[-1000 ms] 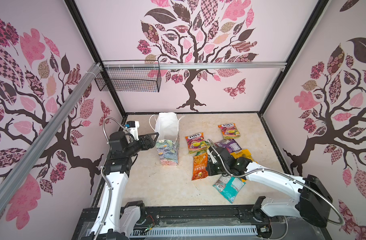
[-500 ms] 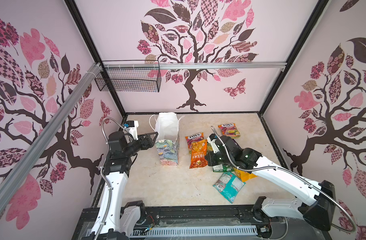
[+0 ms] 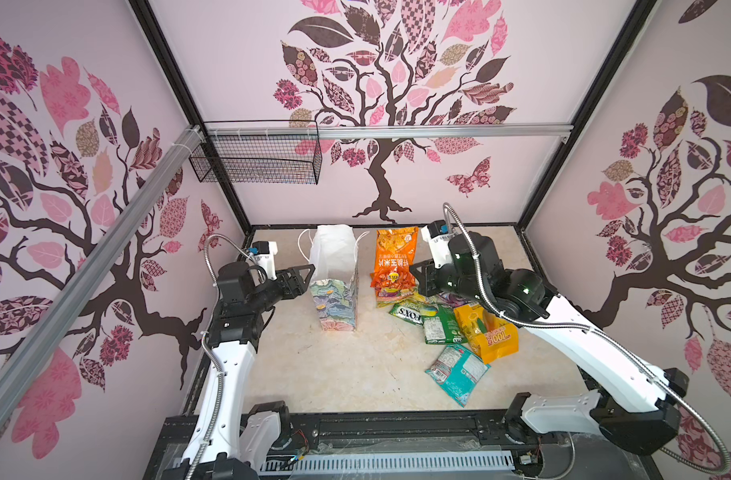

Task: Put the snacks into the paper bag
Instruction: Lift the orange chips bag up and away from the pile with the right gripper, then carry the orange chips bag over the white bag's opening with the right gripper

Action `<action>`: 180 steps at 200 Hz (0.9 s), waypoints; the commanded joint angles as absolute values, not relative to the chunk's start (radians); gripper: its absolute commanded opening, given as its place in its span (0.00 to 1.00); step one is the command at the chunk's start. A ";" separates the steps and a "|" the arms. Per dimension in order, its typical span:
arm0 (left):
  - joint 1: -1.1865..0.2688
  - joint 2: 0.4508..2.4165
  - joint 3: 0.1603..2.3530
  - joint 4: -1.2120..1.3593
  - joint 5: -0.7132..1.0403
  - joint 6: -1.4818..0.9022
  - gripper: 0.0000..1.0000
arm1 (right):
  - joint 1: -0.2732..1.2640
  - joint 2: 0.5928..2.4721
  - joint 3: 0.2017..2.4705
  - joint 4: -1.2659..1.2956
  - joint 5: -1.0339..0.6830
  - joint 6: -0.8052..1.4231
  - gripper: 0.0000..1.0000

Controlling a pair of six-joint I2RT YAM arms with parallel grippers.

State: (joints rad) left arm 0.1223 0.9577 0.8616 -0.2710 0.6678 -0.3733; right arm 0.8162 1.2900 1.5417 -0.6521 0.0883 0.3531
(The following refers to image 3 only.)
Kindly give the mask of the orange snack packet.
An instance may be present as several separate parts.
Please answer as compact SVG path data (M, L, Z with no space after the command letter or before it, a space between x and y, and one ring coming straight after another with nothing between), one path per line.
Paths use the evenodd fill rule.
M419 228L382 229L377 232L371 288L407 289L417 285L409 266L415 261Z

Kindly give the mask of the floral white paper bag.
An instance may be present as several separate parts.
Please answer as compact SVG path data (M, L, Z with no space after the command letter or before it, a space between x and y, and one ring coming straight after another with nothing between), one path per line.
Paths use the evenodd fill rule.
M366 236L338 224L306 229L298 237L299 252L315 267L310 292L324 331L357 329L358 260Z

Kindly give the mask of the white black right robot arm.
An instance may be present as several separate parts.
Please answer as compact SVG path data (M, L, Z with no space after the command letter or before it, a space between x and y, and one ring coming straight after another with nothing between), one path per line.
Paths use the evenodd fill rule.
M689 383L683 372L662 370L611 345L537 273L505 268L491 238L433 225L419 235L431 251L431 259L409 268L419 293L473 300L557 348L597 382L573 397L517 394L503 418L509 440L526 444L555 432L585 433L647 456L677 437L681 410L675 400L685 396Z

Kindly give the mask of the dark green Fox's candy packet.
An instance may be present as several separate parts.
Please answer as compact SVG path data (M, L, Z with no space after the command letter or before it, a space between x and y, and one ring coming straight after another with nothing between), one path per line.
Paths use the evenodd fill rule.
M459 330L453 310L447 306L437 306L437 313L423 316L423 335L425 344L451 345L463 344L467 341Z

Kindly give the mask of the teal Fox's candy packet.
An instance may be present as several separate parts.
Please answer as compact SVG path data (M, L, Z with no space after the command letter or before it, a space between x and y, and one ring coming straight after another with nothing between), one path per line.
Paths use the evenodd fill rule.
M469 403L469 396L488 371L489 365L483 363L469 348L447 345L425 373L457 405L465 407Z

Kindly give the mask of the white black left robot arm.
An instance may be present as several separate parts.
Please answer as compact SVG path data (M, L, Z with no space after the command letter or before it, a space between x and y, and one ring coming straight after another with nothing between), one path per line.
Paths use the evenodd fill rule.
M273 445L293 436L283 401L257 404L246 423L242 418L265 316L304 295L314 273L308 264L270 275L244 260L219 269L215 315L202 339L210 362L204 401L180 464L164 479L257 479Z

